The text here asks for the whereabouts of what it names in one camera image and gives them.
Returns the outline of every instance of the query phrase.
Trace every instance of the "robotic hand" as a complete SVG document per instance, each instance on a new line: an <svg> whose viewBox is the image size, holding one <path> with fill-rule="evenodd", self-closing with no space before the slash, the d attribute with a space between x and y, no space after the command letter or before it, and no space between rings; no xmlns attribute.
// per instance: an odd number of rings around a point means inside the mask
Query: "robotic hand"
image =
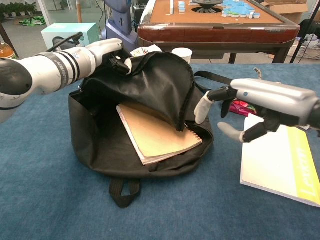
<svg viewBox="0 0 320 240"><path fill-rule="evenodd" d="M219 122L219 129L231 139L250 143L268 132L276 132L280 125L310 125L320 130L320 99L314 91L250 78L235 79L230 86L208 91L194 110L196 123L205 120L215 101L224 101L221 109L221 117L224 118L235 98L257 106L257 115L264 122L246 131L238 131L225 122Z"/></svg>
<svg viewBox="0 0 320 240"><path fill-rule="evenodd" d="M116 38L58 52L42 52L23 60L0 58L0 123L5 122L32 93L56 92L94 73L106 59L124 74L131 72L124 63L108 55L122 49Z"/></svg>

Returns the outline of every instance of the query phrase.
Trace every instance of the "spiral binding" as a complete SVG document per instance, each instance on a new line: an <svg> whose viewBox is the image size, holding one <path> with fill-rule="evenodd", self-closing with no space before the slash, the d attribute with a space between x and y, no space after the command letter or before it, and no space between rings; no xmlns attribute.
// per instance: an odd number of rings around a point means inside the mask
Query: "spiral binding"
<svg viewBox="0 0 320 240"><path fill-rule="evenodd" d="M202 139L201 139L201 137L199 137L198 136L198 134L196 134L194 131L192 131L192 130L190 130L190 132L192 133L192 135L193 136L195 136L196 137L196 139L198 139L198 140L201 140L202 141Z"/></svg>

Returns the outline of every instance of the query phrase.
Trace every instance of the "yellow book cover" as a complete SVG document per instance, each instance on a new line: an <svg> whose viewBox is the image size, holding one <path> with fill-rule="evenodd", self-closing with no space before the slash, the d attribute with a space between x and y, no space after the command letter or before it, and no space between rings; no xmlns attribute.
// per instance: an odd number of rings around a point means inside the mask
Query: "yellow book cover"
<svg viewBox="0 0 320 240"><path fill-rule="evenodd" d="M244 130L263 119L250 114ZM320 182L307 135L281 125L242 147L240 183L320 207Z"/></svg>

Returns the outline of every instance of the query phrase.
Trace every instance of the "white cup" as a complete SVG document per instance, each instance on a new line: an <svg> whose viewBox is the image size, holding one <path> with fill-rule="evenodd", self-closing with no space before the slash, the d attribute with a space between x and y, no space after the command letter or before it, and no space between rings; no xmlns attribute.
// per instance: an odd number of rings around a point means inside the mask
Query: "white cup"
<svg viewBox="0 0 320 240"><path fill-rule="evenodd" d="M173 49L172 53L184 59L188 64L190 64L193 52L189 48L178 47Z"/></svg>

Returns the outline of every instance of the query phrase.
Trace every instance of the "light blue box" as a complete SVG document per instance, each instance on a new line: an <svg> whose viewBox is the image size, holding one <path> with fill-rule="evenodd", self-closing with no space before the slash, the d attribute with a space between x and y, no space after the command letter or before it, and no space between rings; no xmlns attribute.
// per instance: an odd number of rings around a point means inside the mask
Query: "light blue box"
<svg viewBox="0 0 320 240"><path fill-rule="evenodd" d="M100 40L98 27L95 23L54 23L41 31L46 47L53 47L55 37L68 38L78 32L83 36L79 42L85 47Z"/></svg>

